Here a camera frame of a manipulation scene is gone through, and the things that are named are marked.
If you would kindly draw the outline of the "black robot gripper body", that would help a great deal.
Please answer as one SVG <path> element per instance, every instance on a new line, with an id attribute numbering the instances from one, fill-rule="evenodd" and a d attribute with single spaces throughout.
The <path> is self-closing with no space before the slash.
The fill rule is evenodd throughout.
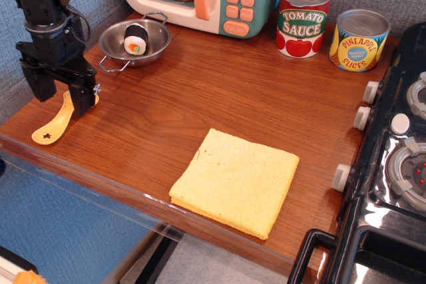
<path id="1" fill-rule="evenodd" d="M 57 81 L 66 84 L 99 84 L 96 70 L 84 58 L 87 36 L 83 31 L 82 17 L 61 17 L 55 23 L 42 25 L 24 20 L 30 42 L 20 41 L 16 49 L 21 53 L 21 63 L 42 67 Z"/>

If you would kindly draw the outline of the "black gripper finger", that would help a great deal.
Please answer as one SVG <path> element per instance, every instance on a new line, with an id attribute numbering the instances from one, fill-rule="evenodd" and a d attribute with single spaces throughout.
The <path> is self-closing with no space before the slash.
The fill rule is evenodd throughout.
<path id="1" fill-rule="evenodd" d="M 69 85 L 71 100 L 78 117 L 84 116 L 86 112 L 95 105 L 96 84 L 71 84 Z"/>
<path id="2" fill-rule="evenodd" d="M 55 80 L 46 73 L 44 68 L 34 67 L 27 63 L 21 63 L 21 66 L 35 98 L 40 102 L 45 102 L 55 95 L 57 91 Z"/>

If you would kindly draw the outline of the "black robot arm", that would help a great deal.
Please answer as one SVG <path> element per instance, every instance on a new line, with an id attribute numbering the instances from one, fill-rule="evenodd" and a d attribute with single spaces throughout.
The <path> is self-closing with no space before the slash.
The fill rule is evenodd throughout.
<path id="1" fill-rule="evenodd" d="M 95 105 L 99 91 L 96 70 L 84 58 L 91 30 L 70 0 L 15 0 L 25 16 L 31 41 L 16 45 L 23 74 L 34 96 L 44 102 L 66 84 L 77 116 Z"/>

